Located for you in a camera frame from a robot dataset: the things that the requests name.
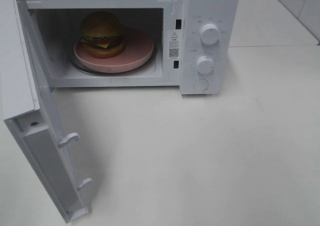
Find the white timer knob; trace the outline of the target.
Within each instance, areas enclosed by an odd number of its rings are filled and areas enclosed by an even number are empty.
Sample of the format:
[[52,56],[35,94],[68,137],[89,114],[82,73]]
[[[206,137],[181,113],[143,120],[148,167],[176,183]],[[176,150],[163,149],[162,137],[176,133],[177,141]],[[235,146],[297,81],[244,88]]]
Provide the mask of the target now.
[[209,74],[215,68],[215,60],[210,56],[201,56],[196,61],[196,69],[200,74]]

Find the burger with lettuce and cheese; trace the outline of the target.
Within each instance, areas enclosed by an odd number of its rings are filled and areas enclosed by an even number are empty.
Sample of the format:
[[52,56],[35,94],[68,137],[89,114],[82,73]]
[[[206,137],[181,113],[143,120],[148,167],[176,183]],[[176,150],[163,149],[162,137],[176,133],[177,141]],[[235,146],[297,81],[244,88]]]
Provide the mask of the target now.
[[110,58],[123,51],[125,47],[123,33],[124,27],[115,15],[106,11],[97,11],[83,19],[79,44],[95,58]]

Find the white microwave oven body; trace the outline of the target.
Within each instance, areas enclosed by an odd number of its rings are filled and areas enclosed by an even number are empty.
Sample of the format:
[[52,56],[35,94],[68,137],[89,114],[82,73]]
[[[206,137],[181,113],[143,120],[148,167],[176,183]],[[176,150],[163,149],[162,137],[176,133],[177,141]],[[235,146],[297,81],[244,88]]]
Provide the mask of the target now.
[[[216,94],[223,77],[238,0],[26,0],[35,14],[49,64],[45,76],[50,88],[179,86],[182,94]],[[126,28],[152,37],[162,52],[161,69],[151,75],[99,76],[76,69],[70,53],[81,39],[83,19],[97,11],[117,17]],[[213,22],[220,38],[213,45],[201,42],[201,26]],[[210,56],[214,70],[200,74],[197,59]],[[196,91],[194,81],[206,79],[206,91]]]

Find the pink round plate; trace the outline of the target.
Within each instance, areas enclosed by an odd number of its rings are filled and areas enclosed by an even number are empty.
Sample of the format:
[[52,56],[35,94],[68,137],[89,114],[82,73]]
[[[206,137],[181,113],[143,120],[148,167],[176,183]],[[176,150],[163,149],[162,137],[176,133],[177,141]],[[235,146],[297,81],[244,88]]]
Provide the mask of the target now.
[[93,45],[84,39],[74,46],[74,54],[86,68],[101,73],[122,73],[134,70],[151,57],[154,42],[148,34],[126,28],[121,41],[111,48]]

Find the upper white power knob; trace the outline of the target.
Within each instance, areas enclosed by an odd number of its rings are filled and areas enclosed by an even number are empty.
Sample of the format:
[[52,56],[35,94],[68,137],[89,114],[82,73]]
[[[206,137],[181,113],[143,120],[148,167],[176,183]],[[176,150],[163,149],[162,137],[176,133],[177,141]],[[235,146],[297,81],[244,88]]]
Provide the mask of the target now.
[[220,39],[221,30],[217,24],[210,22],[201,26],[200,40],[206,45],[213,45]]

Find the white microwave door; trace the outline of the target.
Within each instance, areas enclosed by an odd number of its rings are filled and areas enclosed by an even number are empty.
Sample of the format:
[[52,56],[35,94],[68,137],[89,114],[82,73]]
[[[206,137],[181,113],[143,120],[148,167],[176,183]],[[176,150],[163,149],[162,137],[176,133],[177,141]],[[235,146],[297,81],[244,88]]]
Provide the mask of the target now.
[[88,213],[45,75],[49,64],[36,16],[26,0],[0,0],[0,79],[3,120],[65,222]]

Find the round white door-release button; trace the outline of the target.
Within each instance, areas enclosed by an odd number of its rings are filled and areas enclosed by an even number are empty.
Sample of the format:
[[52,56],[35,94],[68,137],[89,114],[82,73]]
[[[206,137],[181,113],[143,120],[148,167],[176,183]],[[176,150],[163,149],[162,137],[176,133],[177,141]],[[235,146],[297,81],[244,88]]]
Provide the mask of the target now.
[[208,89],[209,83],[206,79],[197,79],[193,83],[193,87],[196,91],[206,91]]

